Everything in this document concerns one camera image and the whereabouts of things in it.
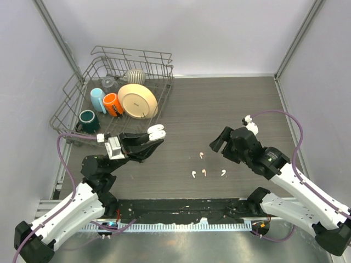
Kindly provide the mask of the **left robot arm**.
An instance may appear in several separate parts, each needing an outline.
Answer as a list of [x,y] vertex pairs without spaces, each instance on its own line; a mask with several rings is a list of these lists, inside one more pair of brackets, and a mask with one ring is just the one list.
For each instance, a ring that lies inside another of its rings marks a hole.
[[84,178],[72,185],[72,193],[49,212],[32,223],[22,221],[15,228],[13,261],[50,262],[55,252],[86,224],[104,217],[112,218],[118,201],[110,193],[116,178],[112,172],[129,161],[142,163],[160,146],[166,132],[162,124],[150,127],[146,133],[121,133],[117,136],[60,134],[94,140],[105,145],[106,155],[90,155],[83,159]]

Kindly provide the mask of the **white earbud charging case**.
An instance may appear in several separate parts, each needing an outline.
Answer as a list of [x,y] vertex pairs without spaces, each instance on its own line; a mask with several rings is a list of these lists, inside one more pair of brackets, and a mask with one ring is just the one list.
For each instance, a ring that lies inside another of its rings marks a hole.
[[164,125],[156,124],[147,129],[149,135],[149,141],[161,140],[166,137],[166,132],[164,130]]

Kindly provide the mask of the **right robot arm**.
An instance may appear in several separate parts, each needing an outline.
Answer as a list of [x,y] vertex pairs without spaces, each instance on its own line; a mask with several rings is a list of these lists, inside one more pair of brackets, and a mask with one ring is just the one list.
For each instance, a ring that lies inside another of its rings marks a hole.
[[280,150],[263,147],[257,134],[255,123],[238,129],[225,127],[210,143],[210,148],[232,162],[246,164],[255,174],[285,189],[298,202],[285,201],[259,187],[248,198],[250,214],[280,217],[308,232],[330,254],[343,255],[350,244],[350,208],[306,178]]

